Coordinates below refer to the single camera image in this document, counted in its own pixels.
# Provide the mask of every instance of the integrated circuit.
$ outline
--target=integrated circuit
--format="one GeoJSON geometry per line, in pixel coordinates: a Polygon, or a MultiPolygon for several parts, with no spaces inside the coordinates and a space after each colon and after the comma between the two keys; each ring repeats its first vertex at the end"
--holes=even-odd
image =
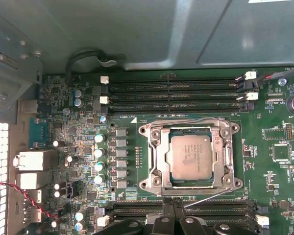
{"type": "Polygon", "coordinates": [[[266,129],[265,139],[271,140],[285,140],[285,130],[284,129],[266,129]]]}
{"type": "Polygon", "coordinates": [[[174,179],[211,178],[213,156],[209,136],[174,136],[171,139],[170,149],[172,149],[171,172],[174,179]]]}
{"type": "Polygon", "coordinates": [[[274,144],[272,146],[272,157],[275,162],[288,161],[290,157],[290,146],[288,144],[274,144]]]}
{"type": "Polygon", "coordinates": [[[91,154],[92,148],[91,147],[84,147],[84,154],[91,154]]]}

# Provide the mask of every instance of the green pcb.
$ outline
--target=green pcb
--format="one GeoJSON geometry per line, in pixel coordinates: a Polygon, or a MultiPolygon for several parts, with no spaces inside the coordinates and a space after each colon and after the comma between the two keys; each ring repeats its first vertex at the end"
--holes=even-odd
{"type": "MultiPolygon", "coordinates": [[[[254,68],[258,74],[265,72],[284,71],[288,68],[254,68]]],[[[290,166],[294,165],[294,115],[286,106],[286,99],[294,94],[294,77],[286,86],[279,86],[278,81],[271,81],[259,90],[259,99],[255,101],[255,108],[243,113],[213,113],[213,114],[177,114],[177,115],[124,115],[110,116],[105,124],[100,124],[98,114],[93,112],[92,105],[98,99],[96,88],[100,85],[100,76],[110,79],[123,80],[135,78],[137,82],[156,79],[166,74],[174,77],[196,79],[197,77],[236,77],[252,69],[218,69],[218,70],[172,70],[172,71],[138,71],[111,74],[83,74],[76,76],[70,86],[64,83],[64,76],[45,76],[44,87],[48,91],[59,88],[58,93],[50,95],[52,114],[49,123],[62,123],[61,130],[53,130],[49,141],[64,140],[68,147],[63,148],[63,157],[77,153],[81,158],[79,164],[70,168],[62,165],[55,172],[57,180],[82,180],[83,193],[73,201],[72,217],[75,212],[88,207],[104,206],[111,200],[122,201],[150,201],[161,200],[156,195],[139,188],[141,180],[148,176],[147,140],[139,134],[139,127],[146,123],[163,119],[198,119],[203,117],[221,117],[237,123],[240,132],[233,135],[233,156],[235,175],[243,180],[244,186],[234,192],[220,196],[219,199],[254,199],[261,206],[268,206],[266,215],[270,221],[270,233],[279,235],[294,234],[294,174],[290,166]],[[81,90],[84,94],[84,105],[81,108],[73,106],[73,92],[81,90]],[[62,110],[69,108],[71,113],[64,116],[62,110]],[[120,149],[127,150],[127,186],[118,188],[111,184],[110,159],[107,155],[95,158],[94,151],[102,148],[109,151],[111,135],[118,129],[127,130],[127,146],[120,149]],[[95,134],[106,136],[105,141],[95,143],[95,134]],[[104,183],[96,185],[94,178],[98,173],[94,170],[97,162],[104,162],[105,170],[100,172],[105,176],[104,183]],[[289,208],[279,206],[281,200],[290,203],[289,208]]],[[[184,197],[187,200],[205,198],[202,195],[184,197]]],[[[55,207],[62,199],[52,202],[55,207]]],[[[68,219],[56,229],[56,233],[78,234],[74,230],[74,220],[68,219]]],[[[96,227],[96,217],[88,214],[87,226],[96,227]]]]}

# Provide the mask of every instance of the black wire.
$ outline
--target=black wire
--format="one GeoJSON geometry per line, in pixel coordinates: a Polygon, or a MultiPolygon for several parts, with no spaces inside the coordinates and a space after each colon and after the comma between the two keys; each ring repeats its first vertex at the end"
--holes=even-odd
{"type": "Polygon", "coordinates": [[[67,62],[67,65],[65,67],[65,83],[67,85],[70,83],[71,78],[72,78],[73,64],[80,59],[84,59],[87,57],[93,57],[93,56],[98,57],[98,59],[100,59],[100,60],[103,60],[106,58],[106,54],[102,50],[99,50],[99,49],[84,51],[79,54],[71,56],[71,58],[69,59],[69,61],[67,62]]]}
{"type": "Polygon", "coordinates": [[[274,74],[271,75],[270,80],[280,79],[280,78],[288,79],[292,76],[294,76],[294,68],[285,72],[275,72],[274,74]]]}

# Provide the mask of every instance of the electrolytic capacitor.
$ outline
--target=electrolytic capacitor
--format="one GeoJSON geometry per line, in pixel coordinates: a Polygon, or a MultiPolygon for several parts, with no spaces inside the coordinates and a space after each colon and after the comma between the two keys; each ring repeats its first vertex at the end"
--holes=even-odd
{"type": "Polygon", "coordinates": [[[81,100],[81,99],[79,99],[79,98],[77,98],[77,99],[74,100],[73,104],[74,104],[77,108],[81,108],[81,107],[83,107],[83,105],[84,105],[84,101],[81,100]]]}
{"type": "Polygon", "coordinates": [[[64,109],[62,110],[62,113],[63,113],[64,116],[67,116],[67,115],[69,115],[69,114],[71,113],[71,111],[70,111],[69,108],[64,108],[64,109]]]}
{"type": "Polygon", "coordinates": [[[78,221],[78,222],[75,224],[74,228],[75,228],[76,231],[80,232],[80,231],[82,231],[82,230],[85,229],[85,224],[86,224],[86,223],[85,223],[84,220],[78,221]]]}
{"type": "Polygon", "coordinates": [[[100,116],[100,117],[99,117],[99,121],[100,121],[101,123],[106,123],[106,122],[107,122],[107,117],[106,117],[106,116],[100,116]]]}
{"type": "Polygon", "coordinates": [[[60,224],[62,224],[63,222],[64,222],[64,218],[63,217],[57,218],[56,220],[54,220],[54,221],[51,222],[51,227],[56,228],[60,224]]]}
{"type": "Polygon", "coordinates": [[[104,181],[105,176],[103,174],[99,174],[94,178],[95,184],[100,185],[104,181]]]}
{"type": "Polygon", "coordinates": [[[96,143],[101,143],[105,140],[105,136],[103,134],[98,134],[95,135],[95,142],[96,143]]]}
{"type": "Polygon", "coordinates": [[[64,147],[65,142],[64,141],[54,141],[53,142],[53,147],[64,147]]]}
{"type": "Polygon", "coordinates": [[[49,228],[49,223],[45,222],[36,229],[37,234],[43,234],[49,228]]]}
{"type": "Polygon", "coordinates": [[[67,194],[67,190],[66,188],[62,188],[60,190],[57,190],[56,192],[54,192],[54,197],[61,197],[63,195],[66,195],[67,194]]]}
{"type": "Polygon", "coordinates": [[[67,182],[66,181],[61,181],[60,183],[57,183],[54,185],[54,189],[55,190],[59,190],[61,188],[65,188],[67,186],[67,182]]]}
{"type": "Polygon", "coordinates": [[[75,219],[77,221],[81,221],[86,217],[86,212],[84,210],[79,210],[76,214],[75,214],[75,219]]]}
{"type": "Polygon", "coordinates": [[[103,148],[99,148],[99,149],[96,149],[96,150],[94,151],[94,156],[95,156],[95,158],[100,158],[100,157],[102,157],[104,154],[105,154],[105,151],[104,151],[103,148]]]}
{"type": "Polygon", "coordinates": [[[69,163],[77,162],[78,159],[79,159],[78,156],[67,156],[67,161],[68,161],[69,163]]]}
{"type": "Polygon", "coordinates": [[[98,162],[95,165],[95,171],[99,172],[102,171],[105,167],[105,164],[103,162],[98,162]]]}
{"type": "Polygon", "coordinates": [[[74,91],[74,97],[82,99],[84,97],[84,95],[81,90],[76,90],[76,91],[74,91]]]}

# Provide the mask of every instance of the silver capacitor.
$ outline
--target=silver capacitor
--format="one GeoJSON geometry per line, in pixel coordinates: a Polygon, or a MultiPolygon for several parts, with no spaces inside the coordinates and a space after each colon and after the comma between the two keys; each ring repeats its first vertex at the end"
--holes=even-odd
{"type": "Polygon", "coordinates": [[[73,104],[77,107],[77,108],[81,108],[84,105],[84,101],[81,100],[80,98],[77,98],[74,100],[73,104]]]}

